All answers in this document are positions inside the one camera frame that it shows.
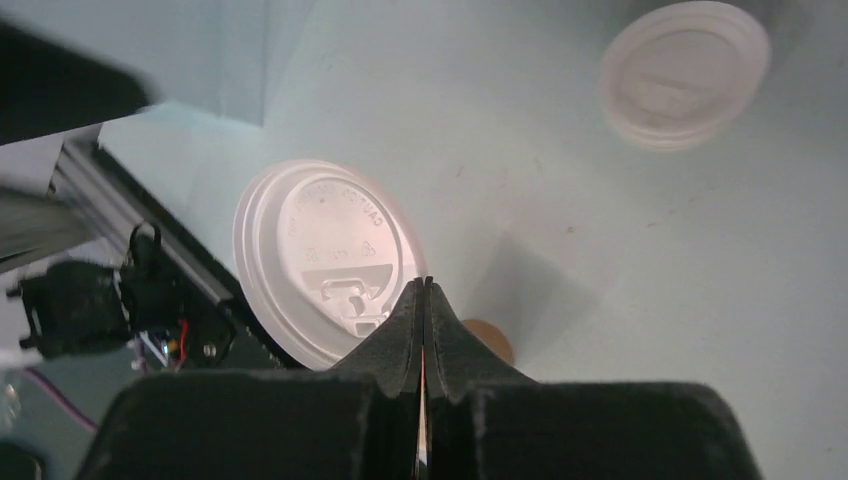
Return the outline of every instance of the cable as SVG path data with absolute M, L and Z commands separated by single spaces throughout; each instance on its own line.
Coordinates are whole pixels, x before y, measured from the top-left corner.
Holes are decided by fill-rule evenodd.
M 56 404 L 59 405 L 59 408 L 65 411 L 74 421 L 76 421 L 82 428 L 86 429 L 90 433 L 94 433 L 97 431 L 97 424 L 94 423 L 93 420 L 88 418 L 80 409 L 78 409 L 68 397 L 66 397 L 61 390 L 59 390 L 53 383 L 44 376 L 43 373 L 35 370 L 32 367 L 27 367 L 21 370 L 21 372 L 26 376 L 32 383 L 35 383 L 46 393 L 50 398 L 56 401 Z
M 188 352 L 186 352 L 185 349 L 186 340 L 188 339 L 188 321 L 186 319 L 181 319 L 180 326 L 183 327 L 183 332 L 180 334 L 180 365 L 182 366 L 186 357 L 188 357 Z

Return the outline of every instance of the purple wire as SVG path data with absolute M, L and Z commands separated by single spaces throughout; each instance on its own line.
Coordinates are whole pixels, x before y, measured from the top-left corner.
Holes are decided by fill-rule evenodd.
M 53 400 L 56 401 L 56 404 L 59 405 L 59 408 L 65 411 L 72 419 L 74 419 L 80 426 L 86 429 L 89 432 L 97 431 L 97 424 L 94 423 L 90 418 L 88 418 L 80 409 L 74 406 L 68 397 L 66 397 L 61 390 L 59 390 L 53 383 L 47 379 L 41 372 L 35 370 L 34 368 L 24 368 L 21 370 L 23 374 L 29 378 L 32 383 L 35 383 L 39 387 L 44 390 L 48 396 L 50 396 Z

